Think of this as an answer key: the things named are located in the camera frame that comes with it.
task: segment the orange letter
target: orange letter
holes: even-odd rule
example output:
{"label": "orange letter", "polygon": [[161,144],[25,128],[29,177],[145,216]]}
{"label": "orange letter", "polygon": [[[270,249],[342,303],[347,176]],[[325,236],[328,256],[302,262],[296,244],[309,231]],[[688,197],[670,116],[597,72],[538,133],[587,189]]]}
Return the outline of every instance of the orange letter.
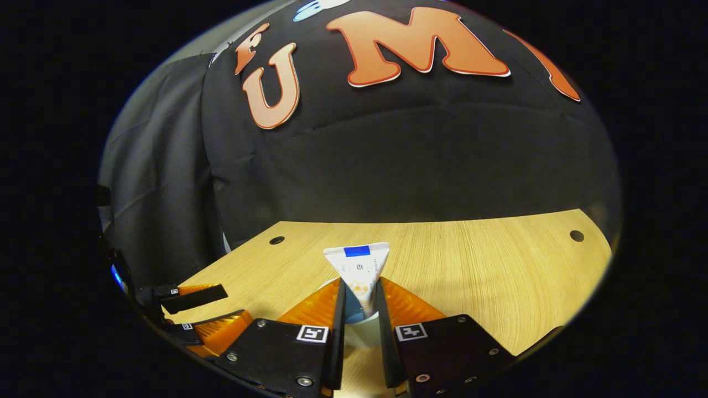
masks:
{"label": "orange letter", "polygon": [[386,61],[378,45],[388,48],[419,72],[429,72],[433,68],[436,39],[447,51],[442,63],[453,72],[510,74],[509,68],[467,29],[460,16],[437,8],[413,8],[408,25],[361,11],[331,21],[327,29],[339,30],[349,45],[354,71],[348,80],[354,87],[393,80],[401,74],[401,67]]}
{"label": "orange letter", "polygon": [[269,23],[264,23],[236,47],[236,71],[234,74],[239,74],[244,70],[244,67],[256,56],[256,52],[251,51],[251,47],[255,47],[261,42],[261,32],[268,29],[268,26],[270,26]]}
{"label": "orange letter", "polygon": [[300,85],[295,74],[295,67],[292,64],[292,52],[295,51],[295,43],[291,42],[278,50],[268,60],[268,64],[275,66],[275,73],[278,74],[280,82],[280,101],[275,106],[268,106],[266,97],[263,94],[261,76],[263,68],[258,68],[244,80],[243,89],[249,99],[249,107],[253,120],[260,128],[270,130],[283,124],[297,107],[300,99]]}
{"label": "orange letter", "polygon": [[533,55],[538,58],[539,61],[543,64],[543,66],[546,68],[548,71],[548,80],[551,81],[551,84],[553,84],[553,87],[558,90],[559,93],[568,96],[569,98],[572,98],[575,101],[580,102],[580,96],[578,93],[573,89],[571,84],[566,80],[566,77],[563,76],[561,71],[556,68],[556,65],[553,65],[553,62],[551,62],[550,59],[546,58],[545,55],[543,55],[539,50],[536,49],[536,47],[530,45],[529,43],[525,42],[522,38],[518,37],[517,35],[509,32],[508,30],[504,30],[509,34],[509,36],[515,38],[516,40],[519,40],[521,44],[525,45],[529,51],[533,53]]}

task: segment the wooden table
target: wooden table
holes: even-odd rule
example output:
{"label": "wooden table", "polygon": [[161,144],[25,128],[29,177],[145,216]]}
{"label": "wooden table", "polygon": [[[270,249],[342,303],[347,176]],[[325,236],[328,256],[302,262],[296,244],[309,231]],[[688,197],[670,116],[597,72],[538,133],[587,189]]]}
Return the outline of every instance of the wooden table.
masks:
{"label": "wooden table", "polygon": [[[573,240],[572,230],[584,240]],[[282,243],[269,244],[279,236]],[[198,322],[244,308],[277,319],[338,276],[323,249],[376,241],[391,244],[382,276],[447,316],[468,314],[514,355],[582,308],[611,256],[580,210],[454,222],[279,222],[183,283],[221,283],[228,298],[167,317]],[[346,347],[335,395],[392,396],[380,346]]]}

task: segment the black fabric backdrop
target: black fabric backdrop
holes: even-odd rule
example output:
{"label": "black fabric backdrop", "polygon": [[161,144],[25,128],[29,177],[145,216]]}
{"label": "black fabric backdrop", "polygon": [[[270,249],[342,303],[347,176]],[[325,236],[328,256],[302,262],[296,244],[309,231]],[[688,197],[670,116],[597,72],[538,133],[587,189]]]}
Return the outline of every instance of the black fabric backdrop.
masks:
{"label": "black fabric backdrop", "polygon": [[[262,21],[270,27],[238,76],[233,49],[250,32],[209,69],[211,54],[164,65],[119,115],[99,183],[113,192],[106,236],[138,288],[180,283],[221,256],[219,226],[235,248],[280,220],[448,221],[580,208],[615,241],[619,175],[589,97],[575,83],[580,103],[560,94],[502,27],[433,0],[350,1],[293,22],[300,6]],[[451,72],[442,45],[423,74],[382,47],[401,76],[350,86],[348,46],[325,25],[362,10],[407,24],[414,6],[460,15],[511,76]],[[241,85],[266,67],[263,91],[275,103],[280,85],[268,59],[289,42],[297,43],[300,101],[286,123],[263,130]]]}

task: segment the tube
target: tube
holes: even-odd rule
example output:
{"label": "tube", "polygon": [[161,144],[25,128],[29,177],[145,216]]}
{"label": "tube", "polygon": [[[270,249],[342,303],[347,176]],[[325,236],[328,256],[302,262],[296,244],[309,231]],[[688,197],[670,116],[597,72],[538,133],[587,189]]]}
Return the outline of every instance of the tube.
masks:
{"label": "tube", "polygon": [[366,246],[332,247],[323,251],[325,258],[354,292],[365,318],[376,312],[373,307],[374,286],[384,269],[389,250],[388,242],[378,242]]}

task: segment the screw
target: screw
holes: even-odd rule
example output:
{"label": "screw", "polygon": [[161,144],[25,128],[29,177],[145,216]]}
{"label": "screw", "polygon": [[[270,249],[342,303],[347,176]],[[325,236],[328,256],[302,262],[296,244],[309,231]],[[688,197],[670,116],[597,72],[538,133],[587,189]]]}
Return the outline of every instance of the screw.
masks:
{"label": "screw", "polygon": [[312,379],[309,379],[307,377],[298,377],[297,384],[299,384],[303,387],[309,387],[312,385]]}

